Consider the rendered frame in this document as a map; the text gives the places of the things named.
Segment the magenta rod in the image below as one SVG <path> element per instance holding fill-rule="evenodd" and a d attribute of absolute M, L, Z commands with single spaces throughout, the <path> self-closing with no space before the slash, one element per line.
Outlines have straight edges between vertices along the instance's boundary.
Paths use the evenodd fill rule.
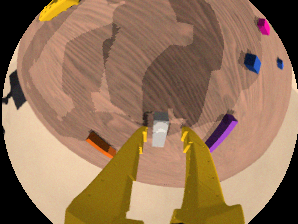
<path fill-rule="evenodd" d="M 270 27 L 266 21 L 266 19 L 259 18 L 258 25 L 257 25 L 263 35 L 269 35 Z"/>

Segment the purple rod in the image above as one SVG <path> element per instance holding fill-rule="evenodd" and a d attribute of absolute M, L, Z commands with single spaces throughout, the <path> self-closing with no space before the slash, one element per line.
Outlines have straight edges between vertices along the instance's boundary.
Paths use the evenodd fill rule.
<path fill-rule="evenodd" d="M 237 125 L 238 121 L 233 115 L 226 114 L 218 127 L 209 137 L 209 139 L 205 142 L 207 147 L 209 147 L 209 151 L 212 153 L 230 134 L 230 132 Z"/>

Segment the small blue cube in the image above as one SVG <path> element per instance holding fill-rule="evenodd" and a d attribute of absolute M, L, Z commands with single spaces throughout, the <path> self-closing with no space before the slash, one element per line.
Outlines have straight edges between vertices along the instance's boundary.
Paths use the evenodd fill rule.
<path fill-rule="evenodd" d="M 244 65 L 252 72 L 259 74 L 261 62 L 257 55 L 247 53 Z"/>
<path fill-rule="evenodd" d="M 277 59 L 277 65 L 278 65 L 278 68 L 279 68 L 279 69 L 283 70 L 283 67 L 284 67 L 284 66 L 283 66 L 283 60 L 281 60 L 281 59 L 278 58 L 278 59 Z"/>

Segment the orange rod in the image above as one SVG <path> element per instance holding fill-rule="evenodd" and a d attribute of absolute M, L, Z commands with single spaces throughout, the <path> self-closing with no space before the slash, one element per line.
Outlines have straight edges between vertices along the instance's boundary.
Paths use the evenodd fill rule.
<path fill-rule="evenodd" d="M 86 141 L 109 158 L 113 158 L 116 150 L 100 139 L 94 132 L 89 134 Z"/>

